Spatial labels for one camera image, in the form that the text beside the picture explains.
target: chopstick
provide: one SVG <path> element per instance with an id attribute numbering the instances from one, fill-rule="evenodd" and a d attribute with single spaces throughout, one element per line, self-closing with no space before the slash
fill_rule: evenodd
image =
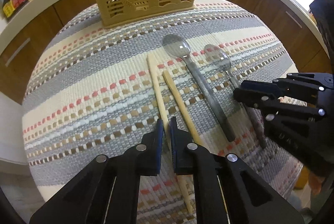
<path id="1" fill-rule="evenodd" d="M 155 97 L 157 98 L 159 112 L 160 112 L 160 115 L 161 115 L 161 119 L 163 121 L 169 151 L 172 152 L 171 140 L 170 140 L 170 134 L 169 134 L 169 121 L 168 121 L 164 100 L 162 98 L 161 90 L 160 90 L 160 86 L 159 86 L 158 74 L 157 74 L 157 71 L 156 71 L 157 63 L 156 63 L 156 60 L 155 60 L 153 54 L 148 54 L 147 55 L 147 64 L 148 64 L 148 68 L 150 70 L 151 79 L 152 79 L 152 82 L 153 82 L 153 89 L 154 89 Z M 179 187 L 180 187 L 184 202 L 187 206 L 187 210 L 190 214 L 192 214 L 193 213 L 193 207 L 191 206 L 191 203 L 190 203 L 190 197 L 189 197 L 189 193 L 188 193 L 188 190 L 187 190 L 187 187 L 186 187 L 185 178 L 183 176 L 179 175 L 179 176 L 177 176 L 177 180 L 178 180 L 178 183 L 179 183 Z"/>
<path id="2" fill-rule="evenodd" d="M 189 129 L 189 132 L 192 136 L 192 139 L 198 145 L 201 145 L 201 146 L 205 147 L 203 141 L 199 137 L 199 134 L 196 130 L 195 124 L 193 123 L 193 121 L 192 121 L 192 119 L 189 115 L 189 112 L 186 108 L 186 105 L 184 104 L 184 101 L 182 100 L 182 97 L 179 93 L 179 90 L 177 89 L 177 87 L 176 87 L 176 85 L 173 81 L 173 78 L 170 76 L 169 72 L 166 71 L 166 70 L 162 72 L 162 76 L 164 77 L 169 89 L 171 90 L 171 92 L 172 92 L 172 94 L 173 94 L 173 96 L 176 100 L 177 105 L 179 106 L 179 109 L 180 109 L 180 111 L 183 115 L 184 121 L 186 122 L 186 125 Z"/>

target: cabinet handle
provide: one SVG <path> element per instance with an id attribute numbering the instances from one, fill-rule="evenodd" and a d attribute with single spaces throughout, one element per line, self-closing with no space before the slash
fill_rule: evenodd
<path id="1" fill-rule="evenodd" d="M 294 17 L 292 17 L 291 16 L 291 14 L 288 12 L 288 11 L 286 11 L 285 12 L 300 28 L 303 28 L 300 24 L 299 24 L 299 22 L 297 22 L 297 20 L 294 18 Z"/>
<path id="2" fill-rule="evenodd" d="M 14 57 L 22 50 L 24 46 L 26 46 L 30 42 L 30 38 L 27 38 L 21 45 L 16 49 L 16 51 L 11 55 L 11 57 L 7 60 L 5 66 L 8 67 L 9 63 L 12 62 Z"/>

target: wall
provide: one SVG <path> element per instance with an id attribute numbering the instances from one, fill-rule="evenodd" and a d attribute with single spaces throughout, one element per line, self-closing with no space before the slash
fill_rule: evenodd
<path id="1" fill-rule="evenodd" d="M 0 160 L 26 165 L 22 115 L 23 107 L 0 92 Z"/>

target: spoon bowl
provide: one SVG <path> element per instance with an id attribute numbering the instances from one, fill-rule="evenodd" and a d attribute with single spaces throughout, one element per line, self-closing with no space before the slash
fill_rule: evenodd
<path id="1" fill-rule="evenodd" d="M 204 47 L 205 56 L 212 61 L 217 67 L 221 68 L 226 73 L 229 73 L 232 63 L 226 53 L 218 46 L 207 44 Z"/>
<path id="2" fill-rule="evenodd" d="M 183 60 L 190 55 L 189 44 L 178 35 L 168 34 L 164 36 L 162 45 L 167 53 L 172 56 L 180 57 Z"/>
<path id="3" fill-rule="evenodd" d="M 231 81 L 234 88 L 240 87 L 240 82 L 238 79 L 231 74 L 231 59 L 226 55 L 226 53 L 219 48 L 218 46 L 214 46 L 212 44 L 207 44 L 204 47 L 205 56 L 208 61 L 212 61 L 214 65 L 216 65 L 219 69 L 222 69 L 228 76 L 229 80 Z M 264 137 L 264 129 L 263 125 L 258 122 L 257 115 L 254 109 L 245 106 L 246 113 L 253 125 L 255 130 L 255 134 L 257 139 L 259 140 L 260 146 L 265 149 L 267 147 L 267 142 Z"/>

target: floor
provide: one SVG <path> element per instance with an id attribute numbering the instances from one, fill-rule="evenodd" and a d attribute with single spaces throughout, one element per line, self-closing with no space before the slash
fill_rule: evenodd
<path id="1" fill-rule="evenodd" d="M 0 172 L 0 187 L 21 218 L 29 223 L 34 212 L 43 204 L 31 175 L 17 175 Z"/>
<path id="2" fill-rule="evenodd" d="M 297 197 L 300 198 L 302 202 L 302 208 L 310 208 L 311 207 L 311 188 L 307 183 L 302 190 L 294 190 L 293 191 Z"/>

